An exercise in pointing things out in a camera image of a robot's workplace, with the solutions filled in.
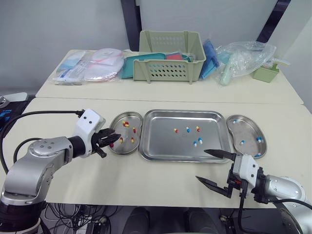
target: white wall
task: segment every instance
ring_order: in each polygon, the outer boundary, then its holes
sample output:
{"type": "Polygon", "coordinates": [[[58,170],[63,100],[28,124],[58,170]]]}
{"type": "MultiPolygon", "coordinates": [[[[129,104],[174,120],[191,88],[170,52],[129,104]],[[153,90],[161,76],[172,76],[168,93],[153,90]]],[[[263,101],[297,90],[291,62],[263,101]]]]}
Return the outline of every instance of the white wall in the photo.
{"type": "Polygon", "coordinates": [[[312,1],[292,0],[269,43],[275,55],[291,63],[280,66],[305,106],[312,112],[312,1]]]}
{"type": "Polygon", "coordinates": [[[312,18],[283,59],[289,61],[291,65],[281,66],[281,70],[312,113],[312,18]]]}
{"type": "Polygon", "coordinates": [[[277,0],[140,0],[142,29],[197,31],[214,46],[256,40],[277,0]]]}
{"type": "Polygon", "coordinates": [[[129,48],[120,0],[1,0],[0,95],[35,94],[71,49],[129,48]]]}

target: table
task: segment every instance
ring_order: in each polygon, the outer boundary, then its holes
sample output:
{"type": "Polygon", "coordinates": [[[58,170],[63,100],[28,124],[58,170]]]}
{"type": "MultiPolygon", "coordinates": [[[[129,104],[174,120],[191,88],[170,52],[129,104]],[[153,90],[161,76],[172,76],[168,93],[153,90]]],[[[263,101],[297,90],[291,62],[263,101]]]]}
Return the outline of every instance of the table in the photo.
{"type": "MultiPolygon", "coordinates": [[[[71,98],[36,98],[26,109],[79,110],[91,108],[106,118],[108,127],[118,114],[137,111],[144,115],[151,109],[214,110],[225,118],[242,114],[253,119],[263,131],[268,150],[257,162],[264,173],[289,176],[304,186],[312,200],[311,114],[302,105],[247,103],[199,103],[126,100],[92,100],[71,98]]],[[[12,165],[16,146],[30,137],[71,137],[76,115],[36,115],[17,121],[4,141],[8,167],[12,165]]],[[[98,205],[141,205],[181,207],[228,207],[239,205],[238,191],[231,199],[207,189],[195,176],[208,178],[226,186],[231,164],[178,163],[147,161],[138,151],[130,155],[114,155],[105,149],[107,157],[98,155],[76,158],[58,170],[46,200],[56,203],[98,205]]],[[[21,148],[19,157],[26,152],[21,148]]],[[[0,184],[4,172],[0,172],[0,184]]],[[[255,203],[253,195],[245,202],[248,208],[271,208],[255,203]]]]}
{"type": "Polygon", "coordinates": [[[188,82],[133,81],[89,82],[82,86],[55,85],[52,76],[37,92],[38,98],[88,98],[106,100],[147,100],[228,103],[303,104],[283,73],[271,83],[251,78],[235,78],[229,86],[221,86],[213,78],[188,82]]]}

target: green plastic basket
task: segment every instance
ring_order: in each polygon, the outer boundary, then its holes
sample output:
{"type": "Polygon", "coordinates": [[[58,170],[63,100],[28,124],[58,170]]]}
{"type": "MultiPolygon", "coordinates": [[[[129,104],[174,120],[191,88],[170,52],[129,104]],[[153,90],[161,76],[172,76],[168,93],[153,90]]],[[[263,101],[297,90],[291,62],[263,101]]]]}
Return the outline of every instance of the green plastic basket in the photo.
{"type": "Polygon", "coordinates": [[[205,52],[197,32],[154,32],[149,30],[140,33],[140,52],[172,53],[196,55],[194,62],[186,60],[135,60],[133,79],[168,81],[188,81],[190,84],[199,79],[199,74],[206,60],[205,52]]]}
{"type": "Polygon", "coordinates": [[[279,73],[279,69],[276,66],[277,64],[274,64],[271,69],[259,67],[254,71],[253,78],[270,83],[279,73]]]}

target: plastic bag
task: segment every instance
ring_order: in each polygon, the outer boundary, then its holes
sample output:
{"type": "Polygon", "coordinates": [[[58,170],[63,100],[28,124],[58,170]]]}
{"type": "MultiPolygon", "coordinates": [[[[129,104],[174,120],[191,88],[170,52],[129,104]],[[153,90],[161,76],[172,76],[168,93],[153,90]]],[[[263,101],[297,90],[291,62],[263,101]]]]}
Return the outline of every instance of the plastic bag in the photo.
{"type": "Polygon", "coordinates": [[[258,41],[233,42],[216,49],[220,67],[217,79],[228,85],[233,77],[244,76],[261,67],[275,53],[276,47],[258,41]]]}
{"type": "Polygon", "coordinates": [[[121,50],[101,49],[96,51],[84,73],[85,81],[111,81],[123,66],[121,50]]]}
{"type": "Polygon", "coordinates": [[[57,85],[82,85],[84,72],[90,62],[92,51],[77,51],[70,54],[65,61],[57,68],[54,84],[57,85]],[[77,62],[77,54],[83,54],[77,62]]]}

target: stainless steel tray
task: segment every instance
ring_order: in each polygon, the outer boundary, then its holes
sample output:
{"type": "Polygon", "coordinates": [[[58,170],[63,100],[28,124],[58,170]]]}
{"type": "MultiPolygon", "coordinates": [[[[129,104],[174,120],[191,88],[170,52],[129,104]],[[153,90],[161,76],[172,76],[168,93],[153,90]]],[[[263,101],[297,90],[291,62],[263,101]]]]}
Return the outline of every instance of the stainless steel tray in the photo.
{"type": "Polygon", "coordinates": [[[232,152],[224,117],[214,111],[151,110],[146,113],[139,146],[147,160],[225,163],[204,152],[222,149],[232,152]]]}
{"type": "Polygon", "coordinates": [[[267,142],[258,125],[246,116],[234,115],[226,121],[233,137],[234,148],[241,154],[261,158],[267,151],[267,142]]]}
{"type": "Polygon", "coordinates": [[[121,134],[123,142],[121,143],[120,140],[116,141],[110,149],[120,155],[129,154],[137,149],[140,142],[142,121],[142,116],[137,112],[125,112],[118,115],[111,123],[110,128],[121,134]],[[129,127],[123,126],[123,121],[129,122],[129,127]]]}

